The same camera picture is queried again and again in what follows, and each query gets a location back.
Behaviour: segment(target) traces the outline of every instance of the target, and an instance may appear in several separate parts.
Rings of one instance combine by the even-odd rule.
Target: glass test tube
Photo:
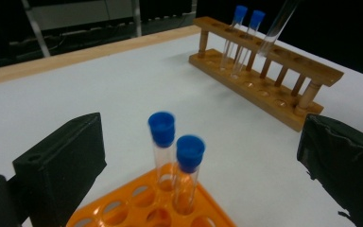
[[[153,140],[157,183],[159,188],[170,191],[175,176],[175,118],[171,113],[157,112],[148,120]]]
[[[178,164],[173,206],[181,215],[189,215],[193,212],[199,165],[204,151],[205,145],[197,136],[185,135],[177,142]]]
[[[234,11],[234,18],[232,24],[230,25],[230,31],[234,32],[241,27],[243,19],[246,16],[247,8],[244,6],[237,6]],[[226,40],[225,47],[223,49],[222,60],[220,61],[220,70],[224,70],[228,63],[229,57],[232,55],[234,43]]]
[[[281,10],[276,16],[275,20],[270,27],[267,36],[264,41],[261,43],[258,54],[260,56],[265,57],[269,50],[273,47],[273,44],[279,38],[279,35],[282,33],[282,30],[285,28],[288,19],[290,19],[296,7],[302,0],[285,0]]]
[[[260,26],[264,17],[265,13],[261,10],[255,10],[252,13],[250,19],[250,25],[249,28],[247,29],[246,39],[252,40],[255,37],[258,27]],[[241,69],[243,68],[244,62],[246,62],[246,58],[249,55],[249,53],[250,53],[249,49],[244,48],[243,46],[241,46],[238,49],[231,74],[232,78],[234,79],[238,78],[238,73],[240,73]]]

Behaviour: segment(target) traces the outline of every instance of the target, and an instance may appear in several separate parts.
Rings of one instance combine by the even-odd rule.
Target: orange test tube rack
[[[210,17],[196,18],[194,24],[201,27],[199,52],[190,56],[189,62],[295,131],[302,130],[307,114],[320,114],[323,110],[320,104],[313,101],[320,87],[322,85],[330,87],[343,76],[342,72],[332,67],[308,59],[277,44],[267,54],[261,72],[256,72],[252,66],[262,39],[258,37],[248,39],[245,32],[231,31],[229,25]],[[222,53],[214,49],[206,49],[209,32],[251,51],[250,59],[245,64],[245,69],[239,73],[238,79],[231,77],[233,59],[228,59],[226,69],[221,70],[219,65]],[[268,69],[272,62],[283,66],[276,81],[268,77]],[[293,70],[300,75],[292,89],[283,85],[288,70]],[[300,95],[299,91],[306,79],[310,81]]]
[[[156,170],[78,209],[67,227],[229,227],[235,226],[214,199],[197,185],[192,214],[180,215],[172,191],[161,190]]]

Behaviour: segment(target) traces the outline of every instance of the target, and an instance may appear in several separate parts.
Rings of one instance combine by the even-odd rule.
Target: table surface
[[[210,34],[208,48],[223,44]],[[363,75],[279,44],[345,72],[315,101],[363,131]],[[237,226],[354,226],[296,160],[301,134],[189,64],[198,48],[190,26],[0,68],[0,174],[12,177],[11,161],[65,122],[100,112],[108,165],[86,205],[154,167],[147,119],[169,111],[177,137],[205,141],[199,181]],[[286,84],[297,76],[289,74]]]

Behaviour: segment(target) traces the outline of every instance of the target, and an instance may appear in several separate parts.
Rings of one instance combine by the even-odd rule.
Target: wooden test tube rack
[[[342,72],[334,68],[276,44],[266,56],[262,71],[256,72],[251,68],[262,39],[257,37],[247,39],[244,31],[231,31],[229,25],[210,17],[197,18],[194,20],[194,25],[201,27],[199,52],[190,56],[189,62],[295,131],[302,130],[308,113],[320,114],[323,110],[322,106],[313,101],[320,87],[322,85],[330,87],[343,76]],[[206,49],[209,32],[251,51],[250,59],[244,67],[245,70],[239,73],[238,79],[231,77],[233,59],[228,59],[226,68],[220,70],[222,53],[214,49]],[[282,65],[276,81],[267,77],[268,69],[273,61]],[[288,70],[300,74],[292,89],[282,84]],[[301,95],[299,92],[306,79],[310,79],[310,81]]]

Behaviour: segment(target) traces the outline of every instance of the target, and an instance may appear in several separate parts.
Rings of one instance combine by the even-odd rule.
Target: blue cap
[[[194,173],[202,161],[204,143],[195,135],[185,135],[178,139],[176,146],[176,157],[181,171]]]
[[[175,139],[175,117],[168,112],[154,113],[148,120],[152,139],[160,148],[168,148]]]
[[[247,8],[245,6],[237,6],[234,11],[233,20],[236,22],[242,22],[247,13]]]
[[[262,20],[264,20],[264,17],[265,17],[265,13],[263,11],[255,10],[251,16],[250,26],[258,27],[259,24],[261,24]]]

